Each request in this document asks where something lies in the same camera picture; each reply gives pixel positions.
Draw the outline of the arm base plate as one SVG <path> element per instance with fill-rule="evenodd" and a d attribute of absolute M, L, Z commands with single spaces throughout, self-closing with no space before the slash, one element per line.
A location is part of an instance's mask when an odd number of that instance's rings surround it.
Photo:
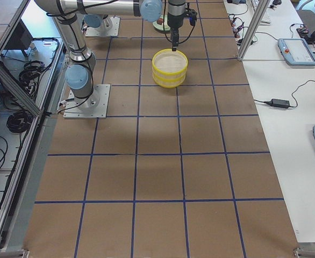
<path fill-rule="evenodd" d="M 119 33 L 120 17 L 107 17 L 97 28 L 88 27 L 85 33 L 87 38 L 117 37 Z"/>
<path fill-rule="evenodd" d="M 65 119 L 105 119 L 108 109 L 110 84 L 97 84 L 94 86 L 92 95 L 82 105 L 77 106 L 83 100 L 75 98 L 73 92 L 69 91 L 69 98 L 73 98 L 66 105 L 63 117 Z"/>

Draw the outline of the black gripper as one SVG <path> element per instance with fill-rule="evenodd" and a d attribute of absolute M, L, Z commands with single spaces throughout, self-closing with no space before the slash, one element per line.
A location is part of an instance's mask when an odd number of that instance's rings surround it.
<path fill-rule="evenodd" d="M 172 42 L 171 50 L 173 52 L 177 51 L 179 43 L 179 28 L 183 25 L 183 14 L 173 15 L 170 12 L 168 13 L 168 26 L 170 27 L 171 34 L 170 40 Z"/>

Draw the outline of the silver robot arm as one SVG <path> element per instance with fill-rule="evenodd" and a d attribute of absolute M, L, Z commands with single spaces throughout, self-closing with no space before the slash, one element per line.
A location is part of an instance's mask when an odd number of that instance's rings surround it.
<path fill-rule="evenodd" d="M 108 15 L 87 14 L 84 16 L 85 23 L 98 31 L 108 31 L 113 23 Z"/>
<path fill-rule="evenodd" d="M 167 10 L 173 51 L 180 44 L 179 29 L 188 14 L 185 1 L 36 1 L 36 4 L 54 19 L 66 44 L 71 59 L 66 82 L 76 107 L 84 110 L 96 107 L 100 96 L 95 92 L 93 79 L 95 55 L 85 42 L 78 14 L 131 15 L 152 23 L 161 17 L 162 10 Z"/>

